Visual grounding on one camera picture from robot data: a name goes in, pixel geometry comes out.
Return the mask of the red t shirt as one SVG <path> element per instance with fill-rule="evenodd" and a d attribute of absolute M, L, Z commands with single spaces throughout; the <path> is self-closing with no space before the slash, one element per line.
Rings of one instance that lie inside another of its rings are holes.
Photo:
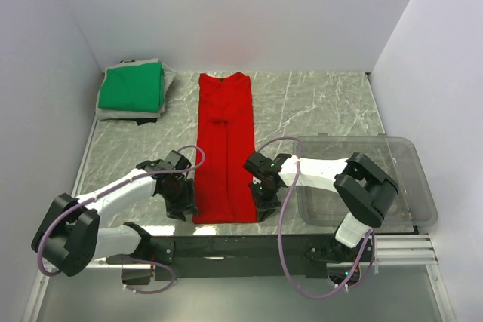
<path fill-rule="evenodd" d="M 202 73 L 198 79 L 196 145 L 205 161 L 195 171 L 196 225 L 255 223 L 257 211 L 244 169 L 254 152 L 254 110 L 249 76 L 237 72 L 225 78 Z"/>

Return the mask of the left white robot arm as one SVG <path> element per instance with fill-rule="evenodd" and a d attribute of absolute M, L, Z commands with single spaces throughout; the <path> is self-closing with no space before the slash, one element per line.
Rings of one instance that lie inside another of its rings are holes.
<path fill-rule="evenodd" d="M 203 164 L 203 160 L 191 164 L 181 151 L 172 150 L 166 158 L 143 161 L 121 179 L 93 192 L 58 195 L 32 239 L 39 271 L 48 277 L 74 276 L 91 261 L 111 256 L 134 263 L 163 262 L 160 248 L 144 228 L 133 222 L 104 228 L 103 223 L 155 195 L 165 199 L 171 217 L 183 220 L 185 211 L 196 209 L 193 181 L 187 175 Z"/>

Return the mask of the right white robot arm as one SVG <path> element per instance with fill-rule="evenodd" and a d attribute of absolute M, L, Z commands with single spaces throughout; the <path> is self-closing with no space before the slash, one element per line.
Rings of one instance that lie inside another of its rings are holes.
<path fill-rule="evenodd" d="M 359 244 L 383 221 L 398 195 L 398 183 L 367 155 L 355 152 L 347 159 L 322 160 L 280 154 L 275 159 L 253 152 L 244 169 L 254 178 L 248 186 L 260 221 L 275 211 L 278 218 L 278 248 L 283 251 L 282 226 L 288 201 L 298 186 L 336 193 L 348 213 L 335 233 L 321 247 L 313 247 L 310 258 L 323 262 L 349 261 Z"/>

